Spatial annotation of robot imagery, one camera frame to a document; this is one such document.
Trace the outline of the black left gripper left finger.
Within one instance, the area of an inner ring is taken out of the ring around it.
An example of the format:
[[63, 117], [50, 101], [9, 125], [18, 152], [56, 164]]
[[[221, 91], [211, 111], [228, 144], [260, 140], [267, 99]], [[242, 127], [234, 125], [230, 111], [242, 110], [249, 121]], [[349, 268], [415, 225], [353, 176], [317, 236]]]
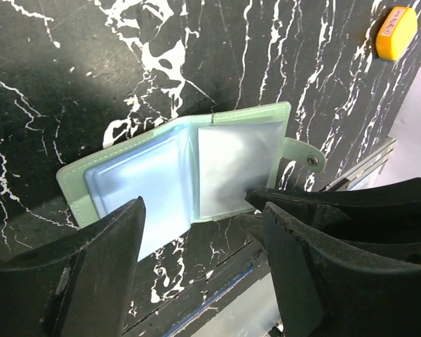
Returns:
[[0, 336], [121, 336], [145, 226], [142, 197], [0, 260]]

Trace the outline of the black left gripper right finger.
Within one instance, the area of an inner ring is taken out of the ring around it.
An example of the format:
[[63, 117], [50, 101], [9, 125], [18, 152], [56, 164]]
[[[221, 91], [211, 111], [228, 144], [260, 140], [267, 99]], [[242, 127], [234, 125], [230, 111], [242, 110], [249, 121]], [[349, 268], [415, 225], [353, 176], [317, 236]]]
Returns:
[[286, 336], [421, 336], [421, 267], [270, 269]]

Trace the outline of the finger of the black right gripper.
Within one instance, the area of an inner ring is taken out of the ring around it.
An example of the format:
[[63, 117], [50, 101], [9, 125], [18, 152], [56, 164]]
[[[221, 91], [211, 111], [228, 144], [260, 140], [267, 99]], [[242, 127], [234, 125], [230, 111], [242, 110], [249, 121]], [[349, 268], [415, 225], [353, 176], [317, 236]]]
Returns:
[[253, 188], [245, 200], [259, 211], [273, 203], [308, 225], [326, 209], [339, 211], [352, 220], [403, 218], [421, 214], [421, 178], [364, 190], [296, 192]]
[[421, 215], [355, 218], [343, 212], [300, 220], [286, 212], [240, 215], [272, 267], [421, 267]]

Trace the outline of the mint green card holder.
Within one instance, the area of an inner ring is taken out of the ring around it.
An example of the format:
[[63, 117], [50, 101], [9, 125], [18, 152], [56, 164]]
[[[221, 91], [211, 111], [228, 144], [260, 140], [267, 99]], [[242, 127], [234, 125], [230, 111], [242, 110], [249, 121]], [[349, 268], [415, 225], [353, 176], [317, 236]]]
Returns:
[[273, 188], [282, 159], [324, 170], [321, 150], [286, 136], [290, 110], [282, 102], [179, 117], [68, 164], [56, 178], [80, 227], [142, 198], [145, 258], [194, 223], [249, 212], [247, 191]]

